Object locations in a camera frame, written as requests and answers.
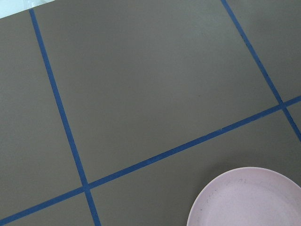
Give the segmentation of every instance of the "blue line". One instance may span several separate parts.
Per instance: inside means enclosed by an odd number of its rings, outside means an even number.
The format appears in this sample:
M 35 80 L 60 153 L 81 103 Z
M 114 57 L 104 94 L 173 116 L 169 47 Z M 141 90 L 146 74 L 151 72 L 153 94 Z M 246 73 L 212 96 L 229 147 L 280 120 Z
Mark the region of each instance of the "blue line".
M 76 148 L 74 138 L 73 138 L 73 135 L 72 135 L 72 132 L 71 132 L 68 120 L 67 120 L 66 112 L 64 110 L 63 103 L 62 103 L 62 100 L 61 100 L 61 97 L 60 97 L 60 94 L 59 94 L 59 91 L 58 91 L 58 88 L 57 88 L 57 85 L 56 85 L 56 81 L 55 81 L 55 78 L 54 78 L 54 75 L 53 75 L 53 72 L 52 72 L 52 69 L 51 69 L 50 61 L 48 59 L 48 55 L 47 55 L 46 48 L 45 48 L 45 45 L 44 45 L 44 42 L 43 42 L 43 38 L 42 38 L 40 29 L 39 29 L 37 18 L 35 16 L 35 13 L 34 13 L 33 9 L 30 9 L 29 13 L 30 13 L 30 16 L 32 18 L 32 25 L 33 25 L 34 31 L 36 33 L 36 37 L 37 37 L 37 40 L 38 40 L 38 43 L 39 43 L 39 47 L 40 47 L 41 54 L 42 54 L 42 57 L 43 57 L 43 60 L 44 60 L 46 71 L 47 71 L 49 81 L 50 81 L 50 84 L 51 84 L 51 88 L 52 88 L 53 94 L 55 96 L 56 105 L 57 105 L 58 111 L 60 113 L 62 122 L 63 122 L 63 126 L 64 126 L 64 129 L 65 129 L 66 135 L 67 135 L 67 139 L 68 139 L 68 142 L 69 142 L 69 145 L 70 145 L 70 149 L 72 151 L 72 155 L 73 155 L 73 158 L 74 158 L 74 161 L 75 161 L 75 164 L 76 164 L 77 171 L 79 173 L 81 183 L 82 183 L 84 191 L 85 191 L 85 195 L 86 195 L 86 198 L 87 198 L 87 202 L 88 202 L 88 205 L 89 205 L 89 208 L 90 208 L 90 212 L 91 212 L 94 224 L 96 226 L 101 226 L 100 219 L 99 219 L 99 216 L 97 214 L 97 210 L 96 210 L 91 192 L 90 192 L 90 190 L 87 186 L 88 185 L 87 177 L 85 175 L 84 168 L 83 168 L 83 165 L 82 165 L 80 157 L 79 157 L 79 152 Z
M 255 60 L 257 66 L 259 67 L 259 69 L 260 69 L 260 71 L 261 71 L 261 73 L 262 73 L 262 75 L 263 75 L 265 81 L 267 82 L 269 88 L 272 90 L 272 92 L 273 92 L 273 94 L 274 94 L 276 100 L 278 101 L 278 103 L 279 103 L 280 105 L 283 104 L 283 101 L 282 101 L 282 99 L 281 99 L 281 96 L 279 95 L 279 93 L 278 93 L 278 91 L 277 91 L 275 85 L 273 84 L 271 78 L 269 77 L 269 75 L 268 75 L 268 73 L 267 73 L 265 67 L 263 66 L 262 62 L 260 61 L 260 59 L 259 59 L 257 53 L 255 52 L 253 46 L 251 45 L 251 42 L 250 42 L 249 39 L 247 38 L 247 36 L 246 36 L 244 30 L 242 29 L 240 23 L 238 22 L 238 20 L 237 20 L 236 16 L 234 15 L 232 9 L 230 8 L 229 4 L 227 3 L 226 0 L 221 0 L 221 2 L 222 2 L 222 4 L 223 4 L 223 6 L 225 7 L 225 9 L 227 10 L 227 12 L 228 12 L 230 18 L 232 19 L 234 25 L 236 26 L 236 28 L 237 28 L 237 30 L 238 30 L 240 36 L 242 37 L 242 39 L 244 40 L 246 46 L 248 47 L 248 49 L 249 49 L 249 51 L 250 51 L 250 53 L 251 53 L 253 59 Z M 292 118 L 291 114 L 289 113 L 289 111 L 288 111 L 286 108 L 283 108 L 282 110 L 283 110 L 283 112 L 284 112 L 284 114 L 285 114 L 287 120 L 289 121 L 290 125 L 292 126 L 292 128 L 293 128 L 295 134 L 297 135 L 298 139 L 299 139 L 300 142 L 301 142 L 301 132 L 300 132 L 300 130 L 298 129 L 296 123 L 293 121 L 293 118 Z
M 229 126 L 226 126 L 226 127 L 222 128 L 222 129 L 219 129 L 219 130 L 216 130 L 216 131 L 214 131 L 212 133 L 209 133 L 209 134 L 207 134 L 207 135 L 205 135 L 203 137 L 200 137 L 198 139 L 190 141 L 190 142 L 188 142 L 188 143 L 186 143 L 184 145 L 178 146 L 178 147 L 176 147 L 174 149 L 171 149 L 171 150 L 169 150 L 167 152 L 164 152 L 162 154 L 156 155 L 156 156 L 154 156 L 154 157 L 152 157 L 150 159 L 147 159 L 147 160 L 144 160 L 142 162 L 139 162 L 139 163 L 137 163 L 137 164 L 135 164 L 133 166 L 127 167 L 125 169 L 122 169 L 122 170 L 120 170 L 120 171 L 118 171 L 116 173 L 110 174 L 110 175 L 108 175 L 106 177 L 103 177 L 103 178 L 101 178 L 99 180 L 96 180 L 96 181 L 90 183 L 88 186 L 89 186 L 90 189 L 92 189 L 92 188 L 95 188 L 97 186 L 103 185 L 103 184 L 105 184 L 105 183 L 107 183 L 109 181 L 117 179 L 117 178 L 119 178 L 121 176 L 124 176 L 124 175 L 130 173 L 130 172 L 136 171 L 136 170 L 141 169 L 141 168 L 143 168 L 145 166 L 153 164 L 153 163 L 155 163 L 155 162 L 157 162 L 159 160 L 167 158 L 167 157 L 169 157 L 169 156 L 171 156 L 173 154 L 176 154 L 176 153 L 178 153 L 180 151 L 186 150 L 187 148 L 189 148 L 189 146 L 193 147 L 195 145 L 203 143 L 203 142 L 205 142 L 207 140 L 210 140 L 210 139 L 212 139 L 214 137 L 217 137 L 217 136 L 219 136 L 221 134 L 227 133 L 227 132 L 229 132 L 231 130 L 237 129 L 238 127 L 244 126 L 244 125 L 246 125 L 246 124 L 248 124 L 248 123 L 250 123 L 252 121 L 255 121 L 257 119 L 265 117 L 265 116 L 267 116 L 269 114 L 275 113 L 275 112 L 281 110 L 282 108 L 291 106 L 291 105 L 296 104 L 298 102 L 301 102 L 301 96 L 298 96 L 298 97 L 295 97 L 295 98 L 293 98 L 291 100 L 288 100 L 287 102 L 284 102 L 283 105 L 274 106 L 274 107 L 269 108 L 269 109 L 267 109 L 265 111 L 262 111 L 262 112 L 260 112 L 258 114 L 250 116 L 250 117 L 248 117 L 246 119 L 243 119 L 241 121 L 235 122 L 235 123 L 233 123 L 233 124 L 231 124 Z M 78 195 L 78 194 L 80 194 L 82 192 L 84 192 L 84 188 L 83 187 L 77 188 L 75 190 L 72 190 L 70 192 L 62 194 L 62 195 L 60 195 L 60 196 L 58 196 L 56 198 L 53 198 L 53 199 L 48 200 L 46 202 L 43 202 L 43 203 L 41 203 L 39 205 L 36 205 L 34 207 L 30 207 L 30 208 L 28 208 L 26 210 L 23 210 L 23 211 L 21 211 L 19 213 L 16 213 L 16 214 L 12 215 L 12 216 L 4 218 L 4 219 L 0 220 L 0 225 L 2 226 L 4 224 L 10 223 L 10 222 L 12 222 L 14 220 L 17 220 L 19 218 L 22 218 L 22 217 L 25 217 L 25 216 L 30 215 L 32 213 L 35 213 L 35 212 L 37 212 L 39 210 L 42 210 L 42 209 L 44 209 L 44 208 L 46 208 L 48 206 L 54 205 L 54 204 L 56 204 L 58 202 L 61 202 L 61 201 L 66 200 L 66 199 L 69 199 L 69 198 L 71 198 L 71 197 L 73 197 L 75 195 Z
M 12 221 L 18 220 L 18 219 L 20 219 L 22 217 L 25 217 L 25 216 L 28 216 L 28 215 L 30 215 L 32 213 L 35 213 L 35 212 L 37 212 L 39 210 L 42 210 L 42 209 L 44 209 L 46 207 L 52 206 L 52 205 L 57 204 L 57 203 L 59 203 L 61 201 L 64 201 L 64 200 L 69 199 L 71 197 L 74 197 L 74 196 L 76 196 L 76 195 L 78 195 L 80 193 L 83 193 L 83 192 L 84 192 L 84 190 L 83 190 L 82 187 L 74 189 L 74 190 L 69 191 L 69 192 L 67 192 L 65 194 L 62 194 L 62 195 L 60 195 L 60 196 L 58 196 L 56 198 L 53 198 L 53 199 L 50 199 L 48 201 L 42 202 L 41 204 L 38 204 L 38 205 L 33 206 L 33 207 L 30 207 L 30 208 L 28 208 L 26 210 L 23 210 L 23 211 L 18 212 L 18 213 L 14 214 L 14 215 L 11 215 L 11 216 L 9 216 L 7 218 L 4 218 L 4 219 L 0 220 L 0 225 L 8 224 L 8 223 L 10 223 Z

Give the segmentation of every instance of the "pink plate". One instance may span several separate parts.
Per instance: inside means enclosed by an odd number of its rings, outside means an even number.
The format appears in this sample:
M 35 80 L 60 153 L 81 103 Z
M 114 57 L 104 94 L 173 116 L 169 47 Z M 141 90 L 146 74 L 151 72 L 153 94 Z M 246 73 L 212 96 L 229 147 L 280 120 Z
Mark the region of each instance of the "pink plate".
M 269 169 L 233 169 L 201 191 L 187 226 L 301 226 L 301 188 Z

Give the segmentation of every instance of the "blue grid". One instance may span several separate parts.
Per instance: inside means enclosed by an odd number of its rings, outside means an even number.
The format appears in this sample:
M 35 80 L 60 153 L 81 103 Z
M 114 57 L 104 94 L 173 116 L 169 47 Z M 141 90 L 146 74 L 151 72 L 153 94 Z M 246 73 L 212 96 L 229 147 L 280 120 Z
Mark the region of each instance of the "blue grid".
M 300 130 L 298 129 L 297 125 L 295 124 L 295 122 L 293 121 L 293 118 L 292 116 L 290 115 L 289 111 L 288 111 L 288 107 L 293 105 L 293 104 L 296 104 L 298 102 L 301 101 L 301 96 L 298 96 L 298 97 L 295 97 L 291 100 L 288 100 L 286 102 L 283 102 L 281 96 L 279 95 L 276 87 L 274 86 L 272 80 L 270 79 L 266 69 L 264 68 L 262 62 L 260 61 L 258 55 L 256 54 L 254 48 L 252 47 L 249 39 L 247 38 L 245 32 L 243 31 L 241 25 L 239 24 L 238 20 L 236 19 L 233 11 L 231 10 L 230 6 L 228 5 L 227 1 L 226 0 L 221 0 L 223 6 L 225 7 L 225 9 L 227 10 L 231 20 L 233 21 L 234 25 L 236 26 L 239 34 L 241 35 L 241 37 L 243 38 L 246 46 L 248 47 L 248 50 L 250 51 L 252 57 L 254 58 L 257 66 L 259 67 L 263 77 L 265 78 L 268 86 L 270 87 L 271 91 L 273 92 L 276 100 L 278 101 L 278 105 L 274 106 L 274 107 L 271 107 L 267 110 L 264 110 L 262 112 L 259 112 L 257 114 L 254 114 L 248 118 L 245 118 L 243 120 L 240 120 L 240 121 L 237 121 L 231 125 L 228 125 L 224 128 L 221 128 L 219 130 L 216 130 L 214 132 L 211 132 L 205 136 L 202 136 L 202 137 L 199 137 L 197 139 L 194 139 L 190 142 L 187 142 L 183 145 L 180 145 L 178 147 L 175 147 L 171 150 L 168 150 L 166 152 L 163 152 L 161 154 L 158 154 L 156 156 L 153 156 L 147 160 L 144 160 L 144 161 L 141 161 L 135 165 L 132 165 L 130 167 L 127 167 L 125 169 L 122 169 L 120 171 L 117 171 L 113 174 L 110 174 L 108 176 L 105 176 L 99 180 L 96 180 L 94 182 L 91 182 L 91 183 L 88 183 L 87 182 L 87 177 L 85 175 L 85 172 L 84 172 L 84 169 L 83 169 L 83 166 L 82 166 L 82 163 L 81 163 L 81 160 L 80 160 L 80 157 L 79 157 L 79 153 L 78 153 L 78 150 L 76 148 L 76 145 L 75 145 L 75 142 L 74 142 L 74 139 L 73 139 L 73 135 L 72 135 L 72 132 L 71 132 L 71 129 L 70 129 L 70 126 L 69 126 L 69 123 L 68 123 L 68 120 L 67 120 L 67 116 L 66 116 L 66 113 L 65 113 L 65 110 L 64 110 L 64 107 L 63 107 L 63 103 L 62 103 L 62 100 L 60 98 L 60 94 L 59 94 L 59 91 L 58 91 L 58 88 L 57 88 L 57 85 L 56 85 L 56 82 L 55 82 L 55 78 L 54 78 L 54 75 L 53 75 L 53 72 L 52 72 L 52 69 L 51 69 L 51 65 L 50 65 L 50 62 L 49 62 L 49 59 L 48 59 L 48 56 L 47 56 L 47 52 L 46 52 L 46 49 L 45 49 L 45 46 L 44 46 L 44 43 L 43 43 L 43 39 L 42 39 L 42 36 L 41 36 L 41 33 L 40 33 L 40 30 L 39 30 L 39 25 L 38 25 L 38 22 L 37 22 L 37 19 L 36 19 L 36 16 L 34 14 L 34 10 L 33 9 L 30 9 L 29 10 L 29 13 L 30 13 L 30 16 L 31 16 L 31 19 L 32 19 L 32 25 L 34 27 L 34 30 L 35 30 L 35 33 L 36 33 L 36 38 L 38 40 L 38 43 L 39 43 L 39 47 L 40 47 L 40 50 L 41 50 L 41 54 L 42 54 L 42 57 L 43 57 L 43 60 L 44 60 L 44 64 L 45 64 L 45 68 L 46 68 L 46 71 L 48 73 L 48 77 L 49 77 L 49 81 L 50 81 L 50 84 L 51 84 L 51 88 L 52 88 L 52 91 L 54 93 L 54 96 L 55 96 L 55 101 L 56 101 L 56 104 L 57 104 L 57 107 L 58 107 L 58 111 L 60 113 L 60 116 L 61 116 L 61 119 L 62 119 L 62 123 L 63 123 L 63 126 L 64 126 L 64 129 L 65 129 L 65 133 L 67 135 L 67 139 L 68 139 L 68 142 L 69 142 L 69 145 L 70 145 L 70 148 L 71 148 L 71 152 L 72 152 L 72 155 L 73 155 L 73 158 L 74 158 L 74 161 L 75 161 L 75 164 L 76 164 L 76 167 L 77 167 L 77 170 L 78 170 L 78 174 L 79 174 L 79 177 L 80 177 L 80 180 L 81 180 L 81 183 L 82 183 L 82 187 L 79 187 L 79 188 L 76 188 L 72 191 L 69 191 L 67 193 L 64 193 L 60 196 L 57 196 L 53 199 L 50 199 L 48 201 L 45 201 L 45 202 L 42 202 L 38 205 L 35 205 L 33 207 L 30 207 L 26 210 L 23 210 L 19 213 L 16 213 L 16 214 L 13 214 L 9 217 L 6 217 L 2 220 L 0 220 L 0 225 L 5 225 L 5 224 L 8 224 L 12 221 L 15 221 L 17 219 L 20 219 L 22 217 L 25 217 L 25 216 L 28 216 L 32 213 L 35 213 L 39 210 L 42 210 L 44 208 L 47 208 L 49 206 L 52 206 L 54 204 L 57 204 L 61 201 L 64 201 L 64 200 L 67 200 L 69 198 L 72 198 L 78 194 L 81 194 L 81 193 L 85 193 L 86 195 L 86 199 L 87 199 L 87 202 L 88 202 L 88 205 L 89 205 L 89 208 L 90 208 L 90 212 L 91 212 L 91 215 L 92 215 L 92 218 L 93 218 L 93 221 L 94 221 L 94 224 L 96 226 L 101 226 L 101 223 L 100 223 L 100 219 L 99 219 L 99 216 L 97 214 L 97 210 L 96 210 L 96 207 L 95 207 L 95 204 L 94 204 L 94 201 L 93 201 L 93 197 L 92 197 L 92 194 L 91 194 L 91 189 L 97 187 L 97 186 L 100 186 L 100 185 L 103 185 L 109 181 L 112 181 L 112 180 L 115 180 L 119 177 L 122 177 L 128 173 L 131 173 L 133 171 L 136 171 L 138 169 L 141 169 L 145 166 L 148 166 L 150 164 L 153 164 L 157 161 L 160 161 L 164 158 L 167 158 L 171 155 L 174 155 L 176 153 L 179 153 L 181 151 L 184 151 L 188 148 L 191 148 L 193 146 L 196 146 L 198 144 L 201 144 L 205 141 L 208 141 L 214 137 L 217 137 L 219 135 L 222 135 L 224 133 L 227 133 L 229 131 L 232 131 L 234 129 L 237 129 L 241 126 L 244 126 L 248 123 L 251 123 L 257 119 L 260 119 L 262 117 L 265 117 L 267 115 L 270 115 L 272 113 L 275 113 L 277 111 L 283 111 L 283 113 L 285 114 L 287 120 L 289 121 L 291 127 L 293 128 L 296 136 L 298 137 L 298 139 L 301 141 L 301 132 Z

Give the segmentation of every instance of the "plate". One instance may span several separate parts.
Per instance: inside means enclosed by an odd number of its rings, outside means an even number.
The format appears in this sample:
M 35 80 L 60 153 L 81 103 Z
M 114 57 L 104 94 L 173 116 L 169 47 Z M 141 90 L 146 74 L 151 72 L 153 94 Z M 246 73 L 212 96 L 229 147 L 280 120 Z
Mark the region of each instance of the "plate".
M 269 169 L 233 169 L 201 191 L 187 226 L 301 226 L 301 188 Z

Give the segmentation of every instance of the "gray surface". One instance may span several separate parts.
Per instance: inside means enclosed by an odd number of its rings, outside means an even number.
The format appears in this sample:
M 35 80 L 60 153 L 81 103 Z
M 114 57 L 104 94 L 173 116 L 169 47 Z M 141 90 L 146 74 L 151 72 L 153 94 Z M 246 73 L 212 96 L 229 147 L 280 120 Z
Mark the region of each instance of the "gray surface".
M 284 100 L 301 95 L 301 1 L 229 0 Z
M 0 219 L 80 186 L 28 12 L 0 20 Z
M 277 104 L 218 0 L 81 2 L 36 15 L 89 181 Z
M 104 226 L 183 226 L 199 192 L 228 170 L 264 167 L 301 185 L 300 150 L 278 112 L 95 188 L 92 194 Z
M 284 100 L 301 94 L 289 3 L 230 1 Z M 57 0 L 35 12 L 90 182 L 277 105 L 219 0 Z M 0 20 L 0 77 L 2 219 L 80 181 L 28 12 Z M 289 107 L 301 129 L 300 109 Z M 227 170 L 265 167 L 301 185 L 300 150 L 279 111 L 92 193 L 103 226 L 185 225 Z M 91 224 L 81 194 L 11 225 Z
M 41 210 L 8 226 L 93 226 L 90 210 L 84 194 Z
M 301 129 L 301 103 L 298 102 L 288 108 L 297 127 Z

